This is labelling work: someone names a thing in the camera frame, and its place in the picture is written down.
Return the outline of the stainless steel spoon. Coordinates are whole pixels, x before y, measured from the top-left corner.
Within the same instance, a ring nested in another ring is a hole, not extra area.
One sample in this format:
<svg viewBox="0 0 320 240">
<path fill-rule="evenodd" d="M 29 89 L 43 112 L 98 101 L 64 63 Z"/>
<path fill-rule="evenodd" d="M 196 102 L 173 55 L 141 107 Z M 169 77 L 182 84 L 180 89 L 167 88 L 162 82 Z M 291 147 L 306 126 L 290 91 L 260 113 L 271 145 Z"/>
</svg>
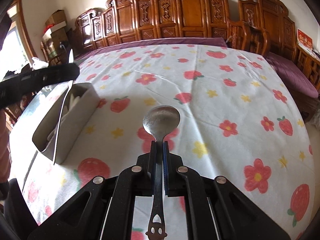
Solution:
<svg viewBox="0 0 320 240">
<path fill-rule="evenodd" d="M 165 239 L 165 220 L 163 212 L 163 139 L 176 129 L 180 123 L 179 111 L 172 106 L 157 106 L 148 111 L 143 119 L 143 127 L 152 135 L 156 143 L 153 169 L 153 202 L 146 235 L 148 239 Z"/>
</svg>

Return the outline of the cardboard boxes stack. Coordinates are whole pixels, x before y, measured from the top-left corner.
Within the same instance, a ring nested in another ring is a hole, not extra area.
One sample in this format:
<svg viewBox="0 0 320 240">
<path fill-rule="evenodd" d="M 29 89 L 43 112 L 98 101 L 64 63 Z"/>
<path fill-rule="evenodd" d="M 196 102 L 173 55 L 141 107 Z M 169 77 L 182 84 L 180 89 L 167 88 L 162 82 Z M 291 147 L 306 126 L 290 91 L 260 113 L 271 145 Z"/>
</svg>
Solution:
<svg viewBox="0 0 320 240">
<path fill-rule="evenodd" d="M 50 15 L 45 22 L 45 29 L 43 32 L 42 42 L 46 43 L 49 40 L 67 41 L 65 27 L 67 26 L 67 20 L 64 10 L 57 10 Z"/>
</svg>

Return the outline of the purple seat cushion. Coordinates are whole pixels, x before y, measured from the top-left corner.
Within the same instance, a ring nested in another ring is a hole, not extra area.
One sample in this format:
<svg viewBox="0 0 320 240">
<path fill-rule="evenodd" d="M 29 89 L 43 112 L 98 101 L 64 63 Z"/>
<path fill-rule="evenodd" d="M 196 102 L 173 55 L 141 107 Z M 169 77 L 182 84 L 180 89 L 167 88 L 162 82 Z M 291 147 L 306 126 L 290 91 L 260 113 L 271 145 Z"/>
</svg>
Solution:
<svg viewBox="0 0 320 240">
<path fill-rule="evenodd" d="M 143 46 L 155 46 L 155 45 L 178 45 L 178 44 L 191 44 L 191 45 L 208 45 L 216 47 L 227 48 L 227 43 L 221 37 L 204 38 L 204 37 L 174 37 L 174 38 L 159 38 L 153 40 L 140 40 L 129 43 L 116 44 L 114 46 L 103 47 L 95 49 L 93 51 L 86 52 L 75 58 L 75 61 L 86 59 L 90 56 L 98 55 L 101 53 L 109 53 L 116 50 L 143 47 Z"/>
</svg>

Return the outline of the red framed picture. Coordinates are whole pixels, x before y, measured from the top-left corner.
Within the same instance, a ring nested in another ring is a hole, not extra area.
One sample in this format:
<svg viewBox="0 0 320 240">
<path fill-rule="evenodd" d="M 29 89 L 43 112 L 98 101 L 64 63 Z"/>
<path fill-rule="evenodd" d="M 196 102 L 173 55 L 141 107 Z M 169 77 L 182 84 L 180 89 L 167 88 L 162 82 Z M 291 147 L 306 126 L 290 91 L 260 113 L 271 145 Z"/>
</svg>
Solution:
<svg viewBox="0 0 320 240">
<path fill-rule="evenodd" d="M 299 28 L 297 29 L 297 43 L 305 50 L 312 51 L 312 38 Z"/>
</svg>

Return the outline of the large white ceramic spoon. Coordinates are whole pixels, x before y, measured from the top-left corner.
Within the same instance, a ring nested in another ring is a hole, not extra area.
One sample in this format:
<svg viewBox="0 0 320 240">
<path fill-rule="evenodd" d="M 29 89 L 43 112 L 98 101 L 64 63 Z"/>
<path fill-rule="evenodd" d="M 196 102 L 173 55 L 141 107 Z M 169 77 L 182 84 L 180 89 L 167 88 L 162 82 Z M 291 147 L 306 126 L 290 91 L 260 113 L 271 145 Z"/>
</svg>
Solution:
<svg viewBox="0 0 320 240">
<path fill-rule="evenodd" d="M 80 96 L 74 96 L 71 94 L 70 101 L 68 105 L 64 105 L 62 109 L 62 119 L 64 120 L 69 111 L 79 102 Z"/>
</svg>

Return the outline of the strawberry flower tablecloth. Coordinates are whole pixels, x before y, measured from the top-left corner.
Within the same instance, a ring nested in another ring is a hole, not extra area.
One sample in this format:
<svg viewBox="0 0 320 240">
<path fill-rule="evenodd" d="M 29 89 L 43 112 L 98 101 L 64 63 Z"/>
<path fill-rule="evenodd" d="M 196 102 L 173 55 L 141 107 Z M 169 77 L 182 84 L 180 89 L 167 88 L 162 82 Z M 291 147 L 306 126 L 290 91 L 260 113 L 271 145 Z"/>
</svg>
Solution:
<svg viewBox="0 0 320 240">
<path fill-rule="evenodd" d="M 181 121 L 170 151 L 200 175 L 225 176 L 292 239 L 307 228 L 315 195 L 312 149 L 301 114 L 261 56 L 203 45 L 99 53 L 79 65 L 99 103 L 62 165 L 38 155 L 23 195 L 43 223 L 95 176 L 113 177 L 150 150 L 142 121 L 158 105 Z"/>
</svg>

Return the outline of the carved wooden sofa bench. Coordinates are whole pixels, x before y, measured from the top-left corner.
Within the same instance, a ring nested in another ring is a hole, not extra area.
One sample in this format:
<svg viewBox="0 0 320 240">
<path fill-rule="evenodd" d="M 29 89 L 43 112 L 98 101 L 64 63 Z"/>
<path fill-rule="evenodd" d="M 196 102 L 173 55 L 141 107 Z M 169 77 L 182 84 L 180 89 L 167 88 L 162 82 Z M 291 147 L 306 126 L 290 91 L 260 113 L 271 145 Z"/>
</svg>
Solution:
<svg viewBox="0 0 320 240">
<path fill-rule="evenodd" d="M 69 41 L 77 53 L 141 40 L 221 37 L 231 31 L 228 0 L 107 0 L 75 20 Z"/>
</svg>

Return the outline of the metal rectangular tray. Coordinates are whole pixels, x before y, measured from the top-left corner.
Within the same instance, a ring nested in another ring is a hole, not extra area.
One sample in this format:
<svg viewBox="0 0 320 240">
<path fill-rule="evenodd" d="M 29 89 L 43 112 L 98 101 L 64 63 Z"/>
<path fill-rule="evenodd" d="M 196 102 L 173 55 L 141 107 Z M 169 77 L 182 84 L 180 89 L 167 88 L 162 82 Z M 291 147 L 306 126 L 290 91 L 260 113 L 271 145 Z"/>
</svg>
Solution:
<svg viewBox="0 0 320 240">
<path fill-rule="evenodd" d="M 61 120 L 63 106 L 69 104 L 71 94 L 80 96 L 80 100 Z M 68 85 L 33 133 L 32 142 L 38 152 L 55 164 L 63 163 L 99 101 L 91 83 Z"/>
</svg>

